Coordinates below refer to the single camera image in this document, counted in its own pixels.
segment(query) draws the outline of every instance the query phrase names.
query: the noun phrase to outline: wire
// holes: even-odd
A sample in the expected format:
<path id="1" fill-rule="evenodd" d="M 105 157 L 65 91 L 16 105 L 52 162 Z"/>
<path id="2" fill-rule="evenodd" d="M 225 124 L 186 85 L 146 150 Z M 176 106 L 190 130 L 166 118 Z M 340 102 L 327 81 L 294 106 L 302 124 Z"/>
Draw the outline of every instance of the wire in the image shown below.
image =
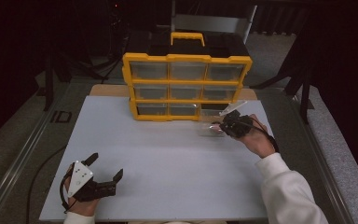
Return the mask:
<path id="1" fill-rule="evenodd" d="M 37 178 L 37 175 L 42 170 L 42 168 L 46 165 L 46 163 L 48 163 L 48 161 L 51 160 L 51 158 L 53 158 L 55 155 L 57 155 L 59 152 L 61 152 L 64 149 L 66 149 L 66 145 L 61 147 L 60 149 L 58 149 L 51 156 L 49 156 L 37 169 L 36 174 L 34 175 L 34 178 L 32 179 L 31 186 L 28 189 L 27 214 L 26 214 L 26 222 L 25 222 L 26 224 L 28 224 L 30 221 L 29 219 L 30 219 L 30 208 L 31 208 L 31 193 L 32 193 L 32 189 L 34 187 L 34 182 Z"/>

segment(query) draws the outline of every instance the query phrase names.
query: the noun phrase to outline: plastic drawer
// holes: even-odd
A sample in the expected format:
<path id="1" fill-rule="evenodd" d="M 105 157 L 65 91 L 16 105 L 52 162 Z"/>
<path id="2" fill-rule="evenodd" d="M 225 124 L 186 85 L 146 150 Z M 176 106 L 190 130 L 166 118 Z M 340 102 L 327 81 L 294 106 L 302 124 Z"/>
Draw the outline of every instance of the plastic drawer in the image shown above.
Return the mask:
<path id="1" fill-rule="evenodd" d="M 130 62 L 132 78 L 167 79 L 168 65 L 159 62 Z"/>
<path id="2" fill-rule="evenodd" d="M 203 80 L 206 63 L 173 62 L 171 63 L 171 79 Z"/>
<path id="3" fill-rule="evenodd" d="M 239 63 L 210 63 L 206 75 L 207 80 L 239 81 L 243 64 Z"/>
<path id="4" fill-rule="evenodd" d="M 172 116 L 196 116 L 198 108 L 194 104 L 170 104 Z"/>
<path id="5" fill-rule="evenodd" d="M 202 100 L 233 100 L 236 86 L 204 86 Z"/>
<path id="6" fill-rule="evenodd" d="M 138 115 L 167 115 L 167 104 L 138 103 Z"/>
<path id="7" fill-rule="evenodd" d="M 199 100 L 201 85 L 170 85 L 170 98 L 177 100 Z"/>
<path id="8" fill-rule="evenodd" d="M 148 85 L 148 84 L 135 84 L 133 85 L 136 99 L 167 99 L 168 85 Z"/>

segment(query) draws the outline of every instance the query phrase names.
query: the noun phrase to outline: white table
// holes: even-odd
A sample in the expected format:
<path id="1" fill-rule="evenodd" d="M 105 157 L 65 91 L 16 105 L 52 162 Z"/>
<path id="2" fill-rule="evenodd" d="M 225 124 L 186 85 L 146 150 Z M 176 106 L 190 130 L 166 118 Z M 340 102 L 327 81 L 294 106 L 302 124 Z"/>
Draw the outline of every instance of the white table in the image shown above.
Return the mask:
<path id="1" fill-rule="evenodd" d="M 132 118 L 128 97 L 88 96 L 62 157 L 41 220 L 65 219 L 59 185 L 68 166 L 94 152 L 97 182 L 111 181 L 121 168 L 117 195 L 103 198 L 100 221 L 249 220 L 266 218 L 259 158 L 230 137 L 199 136 L 195 121 L 151 122 Z M 257 114 L 259 101 L 239 111 Z"/>

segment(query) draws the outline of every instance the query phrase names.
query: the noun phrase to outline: white sleeve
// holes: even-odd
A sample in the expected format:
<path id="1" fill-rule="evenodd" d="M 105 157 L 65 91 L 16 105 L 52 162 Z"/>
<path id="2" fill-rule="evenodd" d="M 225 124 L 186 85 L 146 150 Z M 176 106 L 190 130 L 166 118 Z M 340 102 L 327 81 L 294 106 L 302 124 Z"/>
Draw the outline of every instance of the white sleeve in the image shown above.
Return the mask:
<path id="1" fill-rule="evenodd" d="M 63 224 L 94 224 L 94 217 L 85 217 L 76 213 L 68 212 Z"/>
<path id="2" fill-rule="evenodd" d="M 256 166 L 265 179 L 261 193 L 269 223 L 327 223 L 307 180 L 289 170 L 280 153 L 267 156 Z"/>

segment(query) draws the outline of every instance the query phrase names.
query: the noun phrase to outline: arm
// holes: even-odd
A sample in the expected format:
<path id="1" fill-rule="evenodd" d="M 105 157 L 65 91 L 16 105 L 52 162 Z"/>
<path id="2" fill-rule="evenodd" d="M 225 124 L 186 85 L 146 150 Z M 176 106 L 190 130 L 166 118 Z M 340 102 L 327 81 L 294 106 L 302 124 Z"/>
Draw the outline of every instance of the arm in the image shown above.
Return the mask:
<path id="1" fill-rule="evenodd" d="M 255 115 L 250 117 L 254 119 L 254 126 L 267 130 Z M 264 134 L 252 129 L 237 140 L 262 159 L 256 166 L 265 179 L 261 193 L 270 223 L 327 223 L 324 213 L 315 204 L 307 180 L 289 170 Z"/>

